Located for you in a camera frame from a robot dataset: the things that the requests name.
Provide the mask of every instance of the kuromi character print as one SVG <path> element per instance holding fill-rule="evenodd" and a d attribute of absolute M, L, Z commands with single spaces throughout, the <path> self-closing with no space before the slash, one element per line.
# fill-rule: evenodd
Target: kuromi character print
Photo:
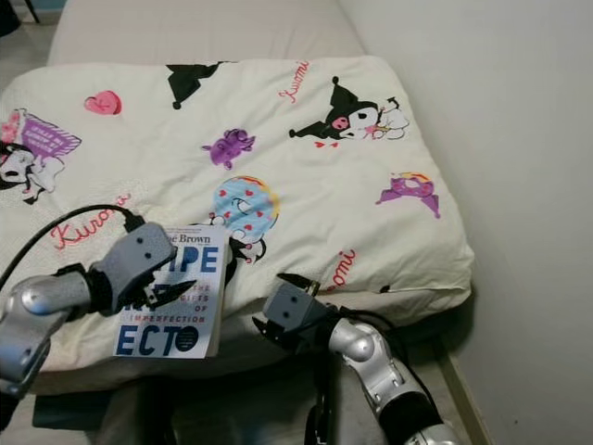
<path fill-rule="evenodd" d="M 56 125 L 15 109 L 0 135 L 0 192 L 16 187 L 27 204 L 43 191 L 52 193 L 57 174 L 65 169 L 62 157 L 80 143 Z"/>
<path fill-rule="evenodd" d="M 440 218 L 438 211 L 438 195 L 435 195 L 435 184 L 421 173 L 401 173 L 398 178 L 391 178 L 391 188 L 381 192 L 375 204 L 381 204 L 400 197 L 418 197 L 420 201 L 433 211 L 435 218 Z"/>
<path fill-rule="evenodd" d="M 226 170 L 233 167 L 231 160 L 237 158 L 244 151 L 251 151 L 256 136 L 249 137 L 245 130 L 227 130 L 224 136 L 211 146 L 202 146 L 210 152 L 210 159 L 214 165 L 222 164 Z"/>
<path fill-rule="evenodd" d="M 394 97 L 384 107 L 371 101 L 359 101 L 348 89 L 332 79 L 334 91 L 330 100 L 332 110 L 325 121 L 317 121 L 302 130 L 290 130 L 290 137 L 313 135 L 325 139 L 399 139 L 410 125 Z"/>
<path fill-rule="evenodd" d="M 175 100 L 173 109 L 180 109 L 182 102 L 200 89 L 201 79 L 212 77 L 222 62 L 214 65 L 167 65 L 172 71 L 169 86 Z"/>
<path fill-rule="evenodd" d="M 214 192 L 215 211 L 210 224 L 226 227 L 233 257 L 227 266 L 226 282 L 234 275 L 238 260 L 254 264 L 266 253 L 264 236 L 276 224 L 278 197 L 260 179 L 237 176 L 222 183 Z"/>

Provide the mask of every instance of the purple character print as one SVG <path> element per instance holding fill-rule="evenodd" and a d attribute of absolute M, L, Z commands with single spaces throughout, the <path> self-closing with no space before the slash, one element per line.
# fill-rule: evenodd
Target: purple character print
<path fill-rule="evenodd" d="M 27 204 L 42 192 L 56 189 L 56 176 L 66 157 L 81 139 L 42 121 L 26 109 L 15 109 L 0 125 L 0 192 L 19 190 Z"/>
<path fill-rule="evenodd" d="M 226 170 L 233 167 L 232 159 L 237 158 L 244 151 L 251 151 L 256 136 L 249 137 L 245 130 L 235 128 L 224 132 L 224 136 L 211 146 L 202 146 L 210 152 L 210 159 L 214 165 L 222 164 Z"/>
<path fill-rule="evenodd" d="M 435 185 L 432 180 L 421 173 L 401 173 L 398 178 L 391 178 L 391 188 L 381 192 L 381 197 L 375 204 L 381 204 L 399 197 L 418 197 L 422 203 L 433 211 L 436 218 L 438 212 L 438 195 L 435 195 Z"/>

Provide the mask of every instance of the book cover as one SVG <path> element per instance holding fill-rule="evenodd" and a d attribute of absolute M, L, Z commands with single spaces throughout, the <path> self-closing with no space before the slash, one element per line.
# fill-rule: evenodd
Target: book cover
<path fill-rule="evenodd" d="M 114 355 L 203 359 L 216 355 L 224 293 L 228 235 L 214 225 L 165 228 L 177 256 L 154 272 L 153 291 L 194 281 L 178 299 L 154 310 L 126 307 Z"/>

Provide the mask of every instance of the white wall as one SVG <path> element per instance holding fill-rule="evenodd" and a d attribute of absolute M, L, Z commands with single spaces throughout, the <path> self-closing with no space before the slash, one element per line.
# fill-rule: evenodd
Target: white wall
<path fill-rule="evenodd" d="M 593 2 L 341 0 L 476 252 L 461 370 L 498 445 L 593 441 Z"/>

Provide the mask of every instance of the white bedding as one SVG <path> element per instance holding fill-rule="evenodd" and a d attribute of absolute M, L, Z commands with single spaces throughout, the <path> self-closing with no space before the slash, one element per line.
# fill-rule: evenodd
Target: white bedding
<path fill-rule="evenodd" d="M 6 123 L 0 269 L 50 218 L 89 203 L 119 202 L 165 225 L 229 229 L 237 267 L 225 316 L 257 310 L 279 272 L 319 280 L 338 304 L 353 292 L 387 291 L 360 299 L 407 306 L 391 311 L 403 323 L 469 295 L 473 254 L 456 204 L 408 98 L 381 59 L 209 66 L 64 66 L 14 81 L 0 104 Z M 188 95 L 196 75 L 201 86 Z M 232 129 L 246 134 L 223 136 Z M 203 148 L 220 139 L 226 140 L 217 144 L 243 149 L 221 157 Z M 12 283 L 69 262 L 88 264 L 119 235 L 120 223 L 108 212 L 63 224 Z M 410 291 L 430 297 L 405 299 Z M 249 323 L 233 319 L 235 326 L 225 321 L 231 337 Z M 109 358 L 115 323 L 91 315 L 65 326 L 44 369 Z M 179 370 L 171 362 L 143 365 L 141 371 L 138 363 L 120 365 L 115 374 Z"/>
<path fill-rule="evenodd" d="M 48 64 L 85 61 L 165 64 L 362 54 L 358 36 L 335 0 L 69 0 Z M 466 293 L 466 289 L 419 289 L 388 294 L 361 291 L 341 293 L 339 301 L 334 302 L 379 311 L 398 324 L 410 324 L 426 314 L 459 304 Z M 335 300 L 335 296 L 321 298 Z M 282 352 L 262 341 L 251 322 L 251 316 L 261 306 L 262 301 L 256 301 L 225 320 L 221 348 L 214 361 L 119 358 L 72 371 L 45 371 L 35 381 L 34 390 L 59 394 L 114 388 L 140 375 L 198 378 L 276 361 L 283 356 Z M 85 342 L 84 338 L 71 340 L 72 344 L 77 341 Z"/>

